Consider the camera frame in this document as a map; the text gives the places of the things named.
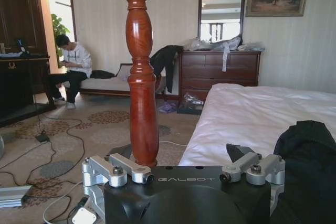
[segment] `power adapter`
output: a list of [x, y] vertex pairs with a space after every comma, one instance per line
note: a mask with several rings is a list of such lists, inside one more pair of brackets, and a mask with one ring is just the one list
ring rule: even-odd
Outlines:
[[47, 135], [47, 133], [45, 131], [42, 131], [41, 134], [35, 136], [35, 138], [40, 143], [43, 143], [45, 141], [49, 141], [50, 140], [49, 136]]

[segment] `doorway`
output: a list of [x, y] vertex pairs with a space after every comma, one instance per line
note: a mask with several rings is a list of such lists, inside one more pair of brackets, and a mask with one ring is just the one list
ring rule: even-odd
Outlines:
[[41, 0], [47, 50], [50, 56], [50, 73], [64, 73], [60, 65], [62, 51], [57, 47], [55, 38], [66, 34], [70, 41], [77, 41], [73, 0]]

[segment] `wooden dresser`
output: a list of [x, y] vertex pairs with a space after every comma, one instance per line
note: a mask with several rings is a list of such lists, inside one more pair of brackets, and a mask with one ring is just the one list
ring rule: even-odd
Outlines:
[[216, 83], [258, 86], [260, 52], [233, 51], [227, 57], [226, 72], [222, 71], [222, 51], [184, 51], [180, 57], [179, 94], [196, 95], [205, 101]]
[[[55, 109], [48, 81], [49, 57], [0, 58], [0, 127]], [[34, 103], [33, 94], [46, 92], [48, 104]]]

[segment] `green plant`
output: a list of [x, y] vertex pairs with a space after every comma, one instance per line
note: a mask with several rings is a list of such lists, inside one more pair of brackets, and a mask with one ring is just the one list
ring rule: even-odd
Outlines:
[[[60, 17], [57, 17], [56, 14], [51, 14], [51, 20], [52, 20], [52, 28], [54, 30], [54, 38], [55, 38], [55, 45], [56, 45], [56, 38], [58, 35], [61, 35], [61, 34], [66, 34], [66, 33], [69, 33], [70, 30], [68, 28], [65, 27], [65, 25], [63, 25], [61, 23], [62, 21], [62, 18]], [[58, 67], [60, 67], [60, 64], [59, 64], [59, 58], [63, 55], [62, 54], [62, 50], [60, 48], [57, 47], [56, 45], [56, 55], [57, 55], [57, 62], [58, 62]]]

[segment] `wooden bedpost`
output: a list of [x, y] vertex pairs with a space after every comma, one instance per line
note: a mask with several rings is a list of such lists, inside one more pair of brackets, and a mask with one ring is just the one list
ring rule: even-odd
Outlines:
[[126, 40], [133, 66], [128, 83], [131, 89], [131, 143], [136, 162], [153, 167], [157, 164], [159, 131], [155, 105], [155, 75], [149, 64], [152, 51], [152, 25], [146, 0], [127, 0]]

